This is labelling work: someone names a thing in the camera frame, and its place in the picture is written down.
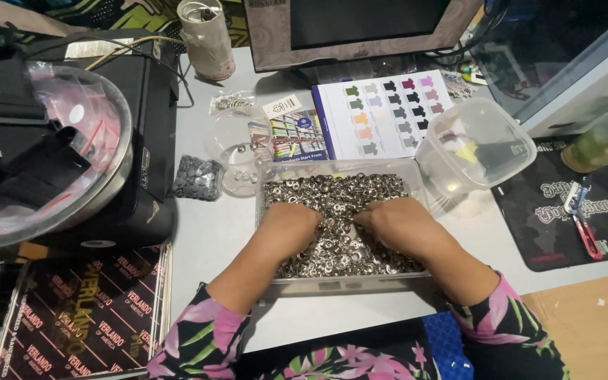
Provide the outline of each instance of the blue fabric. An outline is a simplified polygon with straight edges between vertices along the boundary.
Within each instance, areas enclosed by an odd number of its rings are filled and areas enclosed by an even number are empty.
[[[427,315],[422,317],[422,320],[441,378],[443,380],[472,380],[473,365],[463,354],[461,331],[452,313],[441,312]]]

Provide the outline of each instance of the price tag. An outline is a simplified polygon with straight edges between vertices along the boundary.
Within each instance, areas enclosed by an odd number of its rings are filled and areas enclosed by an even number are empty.
[[[286,96],[281,100],[277,100],[262,107],[262,109],[264,109],[264,112],[266,113],[266,116],[269,119],[285,115],[288,112],[292,112],[299,108],[302,108],[302,105],[299,100],[297,100],[295,94]]]

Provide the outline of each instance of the hand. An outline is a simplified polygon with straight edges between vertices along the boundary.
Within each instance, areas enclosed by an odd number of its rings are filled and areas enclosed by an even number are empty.
[[[386,246],[422,262],[458,248],[458,242],[411,197],[371,202],[353,219]]]
[[[316,239],[316,227],[321,220],[321,214],[303,204],[275,203],[262,217],[248,246],[280,264]]]

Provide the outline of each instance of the monitor screen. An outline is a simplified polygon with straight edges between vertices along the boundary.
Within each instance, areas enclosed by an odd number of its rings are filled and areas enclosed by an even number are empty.
[[[450,0],[290,0],[291,49],[432,34]]]

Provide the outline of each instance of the barcode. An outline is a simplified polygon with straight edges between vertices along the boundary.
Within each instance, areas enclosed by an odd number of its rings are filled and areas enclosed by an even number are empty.
[[[133,39],[115,39],[115,41],[129,44]],[[65,52],[65,58],[89,58],[89,57],[100,57],[105,54],[111,53],[114,49],[122,48],[117,43],[112,43],[105,40],[92,40],[92,41],[81,41],[71,43],[67,46]],[[123,48],[118,54],[131,54],[132,50]]]

